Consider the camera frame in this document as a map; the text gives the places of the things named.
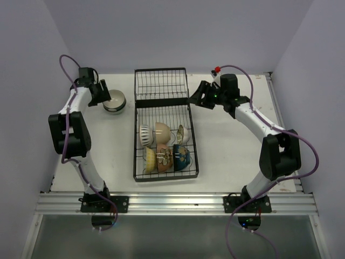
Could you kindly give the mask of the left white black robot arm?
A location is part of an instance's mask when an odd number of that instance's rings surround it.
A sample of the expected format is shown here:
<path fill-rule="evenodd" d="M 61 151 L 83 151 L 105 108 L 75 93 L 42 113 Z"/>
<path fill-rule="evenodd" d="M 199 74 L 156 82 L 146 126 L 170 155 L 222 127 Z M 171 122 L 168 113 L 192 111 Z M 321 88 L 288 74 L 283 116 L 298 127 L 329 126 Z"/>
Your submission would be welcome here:
<path fill-rule="evenodd" d="M 54 149 L 61 155 L 61 163 L 71 163 L 84 185 L 83 212 L 115 210 L 105 181 L 91 158 L 91 135 L 83 116 L 87 107 L 110 99 L 106 82 L 99 79 L 97 71 L 81 67 L 79 77 L 72 82 L 68 101 L 57 114 L 48 118 Z"/>

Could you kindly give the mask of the beige plain bowl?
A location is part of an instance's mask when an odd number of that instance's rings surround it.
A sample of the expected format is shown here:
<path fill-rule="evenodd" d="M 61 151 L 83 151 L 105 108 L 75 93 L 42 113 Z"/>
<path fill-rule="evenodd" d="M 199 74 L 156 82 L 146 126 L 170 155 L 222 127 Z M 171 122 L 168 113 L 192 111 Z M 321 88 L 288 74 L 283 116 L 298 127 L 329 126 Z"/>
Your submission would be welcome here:
<path fill-rule="evenodd" d="M 170 141 L 170 127 L 162 122 L 156 122 L 155 138 L 157 144 L 167 144 Z"/>

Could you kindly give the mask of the teal white dotted bowl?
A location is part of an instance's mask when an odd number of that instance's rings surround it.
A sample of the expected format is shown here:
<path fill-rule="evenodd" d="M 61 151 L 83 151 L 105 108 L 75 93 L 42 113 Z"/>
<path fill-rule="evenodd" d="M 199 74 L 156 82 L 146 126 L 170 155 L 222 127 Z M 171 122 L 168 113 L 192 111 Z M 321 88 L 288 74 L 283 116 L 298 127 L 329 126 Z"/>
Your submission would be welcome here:
<path fill-rule="evenodd" d="M 127 100 L 125 95 L 119 90 L 109 90 L 111 100 L 103 102 L 103 107 L 121 109 L 126 106 Z"/>

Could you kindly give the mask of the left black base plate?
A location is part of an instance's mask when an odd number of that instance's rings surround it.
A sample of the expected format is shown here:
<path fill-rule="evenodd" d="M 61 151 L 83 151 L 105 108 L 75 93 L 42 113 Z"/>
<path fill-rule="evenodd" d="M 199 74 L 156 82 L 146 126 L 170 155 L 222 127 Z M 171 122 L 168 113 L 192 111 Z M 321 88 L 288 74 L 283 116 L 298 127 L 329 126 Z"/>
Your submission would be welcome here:
<path fill-rule="evenodd" d="M 99 197 L 97 200 L 89 203 L 81 199 L 79 200 L 81 201 L 80 211 L 82 213 L 112 213 L 114 211 L 112 205 L 108 201 L 100 199 Z M 128 212 L 129 196 L 111 196 L 110 200 L 116 205 L 118 213 Z"/>

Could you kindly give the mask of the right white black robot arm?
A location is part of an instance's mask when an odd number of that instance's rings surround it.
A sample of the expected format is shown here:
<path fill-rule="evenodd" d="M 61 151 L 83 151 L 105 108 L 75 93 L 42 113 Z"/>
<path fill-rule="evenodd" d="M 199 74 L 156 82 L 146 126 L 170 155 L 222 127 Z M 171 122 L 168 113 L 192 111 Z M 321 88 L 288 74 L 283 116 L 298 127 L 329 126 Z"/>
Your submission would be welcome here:
<path fill-rule="evenodd" d="M 249 97 L 240 94 L 235 74 L 216 73 L 212 82 L 202 80 L 188 102 L 211 110 L 221 105 L 226 113 L 246 126 L 261 143 L 259 173 L 242 188 L 239 201 L 228 196 L 229 204 L 252 212 L 273 183 L 300 169 L 301 154 L 296 131 L 286 131 L 263 116 Z"/>

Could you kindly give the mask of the yellow green patterned bowl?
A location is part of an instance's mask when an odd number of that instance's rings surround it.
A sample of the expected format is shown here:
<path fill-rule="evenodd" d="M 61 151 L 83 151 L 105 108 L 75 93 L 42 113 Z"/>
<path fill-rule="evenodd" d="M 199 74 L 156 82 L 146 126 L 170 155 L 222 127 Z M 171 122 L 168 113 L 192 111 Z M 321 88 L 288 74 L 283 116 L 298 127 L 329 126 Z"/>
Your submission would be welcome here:
<path fill-rule="evenodd" d="M 149 174 L 153 172 L 156 169 L 156 153 L 154 150 L 152 150 L 149 147 L 146 147 L 145 152 L 144 152 L 144 164 L 145 164 L 145 173 Z"/>

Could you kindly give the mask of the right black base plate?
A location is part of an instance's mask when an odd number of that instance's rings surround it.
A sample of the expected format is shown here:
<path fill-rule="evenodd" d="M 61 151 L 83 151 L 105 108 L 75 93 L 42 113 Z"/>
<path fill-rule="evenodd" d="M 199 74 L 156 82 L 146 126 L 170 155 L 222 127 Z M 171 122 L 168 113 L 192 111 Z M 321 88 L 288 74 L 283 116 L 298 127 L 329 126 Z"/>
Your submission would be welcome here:
<path fill-rule="evenodd" d="M 236 193 L 223 196 L 223 207 L 225 213 L 271 213 L 272 207 L 269 197 L 244 202 L 242 197 Z"/>

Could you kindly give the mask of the pink floral bowl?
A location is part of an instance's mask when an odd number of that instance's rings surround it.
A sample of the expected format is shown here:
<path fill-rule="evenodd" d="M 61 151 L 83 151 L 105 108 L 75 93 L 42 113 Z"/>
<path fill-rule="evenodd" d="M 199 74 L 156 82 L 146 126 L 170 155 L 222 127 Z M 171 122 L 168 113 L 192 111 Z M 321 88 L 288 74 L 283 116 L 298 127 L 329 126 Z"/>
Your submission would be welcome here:
<path fill-rule="evenodd" d="M 173 166 L 173 152 L 165 144 L 156 147 L 156 160 L 158 173 L 165 173 Z"/>

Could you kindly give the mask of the white bowl blue stripes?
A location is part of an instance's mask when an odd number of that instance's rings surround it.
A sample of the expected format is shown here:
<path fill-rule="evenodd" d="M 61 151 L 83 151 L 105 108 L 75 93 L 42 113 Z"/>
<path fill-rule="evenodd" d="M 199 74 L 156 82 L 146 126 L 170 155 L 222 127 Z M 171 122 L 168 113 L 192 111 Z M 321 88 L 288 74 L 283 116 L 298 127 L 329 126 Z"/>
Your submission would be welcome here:
<path fill-rule="evenodd" d="M 154 142 L 153 130 L 149 125 L 140 125 L 139 137 L 143 147 L 149 147 Z"/>

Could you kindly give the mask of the dark blue floral bowl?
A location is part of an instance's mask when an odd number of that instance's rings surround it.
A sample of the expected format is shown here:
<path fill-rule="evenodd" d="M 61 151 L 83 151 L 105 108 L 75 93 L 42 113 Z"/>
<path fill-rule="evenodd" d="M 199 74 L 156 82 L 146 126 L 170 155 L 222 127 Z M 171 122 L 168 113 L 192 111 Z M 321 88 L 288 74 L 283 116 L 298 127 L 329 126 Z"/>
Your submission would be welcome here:
<path fill-rule="evenodd" d="M 191 162 L 190 151 L 182 145 L 174 144 L 173 161 L 175 172 L 184 170 Z"/>

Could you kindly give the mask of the white scalloped patterned bowl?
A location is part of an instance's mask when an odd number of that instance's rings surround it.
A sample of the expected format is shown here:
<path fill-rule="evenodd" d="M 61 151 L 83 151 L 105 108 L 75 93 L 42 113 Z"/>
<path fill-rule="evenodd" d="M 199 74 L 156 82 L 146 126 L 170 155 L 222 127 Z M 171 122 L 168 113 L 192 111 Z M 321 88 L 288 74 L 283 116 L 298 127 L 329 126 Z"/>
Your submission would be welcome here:
<path fill-rule="evenodd" d="M 183 125 L 179 125 L 177 133 L 176 133 L 176 137 L 177 137 L 177 143 L 179 145 L 187 144 L 190 139 L 189 130 Z"/>

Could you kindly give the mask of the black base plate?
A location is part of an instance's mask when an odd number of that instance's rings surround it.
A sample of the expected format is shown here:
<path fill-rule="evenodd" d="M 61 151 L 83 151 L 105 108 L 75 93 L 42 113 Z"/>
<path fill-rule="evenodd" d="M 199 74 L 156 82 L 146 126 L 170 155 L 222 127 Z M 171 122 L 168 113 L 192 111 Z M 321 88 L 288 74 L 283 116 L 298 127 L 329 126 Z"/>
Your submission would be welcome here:
<path fill-rule="evenodd" d="M 100 199 L 99 197 L 97 200 L 89 203 L 81 199 L 79 200 L 81 201 L 80 211 L 82 213 L 112 213 L 114 211 L 112 205 L 108 201 Z M 116 205 L 118 213 L 128 212 L 129 196 L 111 196 L 110 200 Z"/>
<path fill-rule="evenodd" d="M 271 213 L 272 207 L 269 197 L 244 202 L 242 197 L 236 193 L 223 196 L 223 207 L 225 213 Z"/>

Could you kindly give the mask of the aluminium mounting rail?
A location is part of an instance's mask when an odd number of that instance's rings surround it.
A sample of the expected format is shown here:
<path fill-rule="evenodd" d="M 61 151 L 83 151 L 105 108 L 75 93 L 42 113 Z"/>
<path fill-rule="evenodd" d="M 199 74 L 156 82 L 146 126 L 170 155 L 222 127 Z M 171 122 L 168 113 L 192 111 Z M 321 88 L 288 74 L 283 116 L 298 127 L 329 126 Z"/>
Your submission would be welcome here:
<path fill-rule="evenodd" d="M 224 193 L 113 193 L 122 198 L 125 215 L 224 215 L 229 203 Z M 50 192 L 39 196 L 35 214 L 81 214 L 81 192 Z M 270 193 L 263 203 L 256 202 L 244 215 L 314 216 L 318 209 L 312 194 Z"/>

